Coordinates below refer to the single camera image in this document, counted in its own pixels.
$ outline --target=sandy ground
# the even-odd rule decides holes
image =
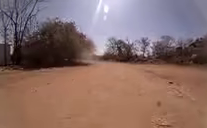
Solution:
[[[207,68],[97,63],[0,73],[0,128],[207,128]]]

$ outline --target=rock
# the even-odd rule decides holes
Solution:
[[[161,107],[161,101],[157,101],[157,106]]]
[[[169,84],[174,84],[174,82],[172,82],[172,81],[170,81],[170,82],[168,82]]]

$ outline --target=sun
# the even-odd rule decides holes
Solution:
[[[109,6],[108,5],[104,5],[104,13],[108,13],[109,12]]]

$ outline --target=dirt path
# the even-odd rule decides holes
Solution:
[[[207,69],[98,63],[0,75],[0,128],[207,128]]]

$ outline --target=shrub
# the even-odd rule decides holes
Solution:
[[[24,65],[51,67],[82,59],[94,51],[93,42],[79,32],[74,22],[50,19],[41,24],[23,45]]]

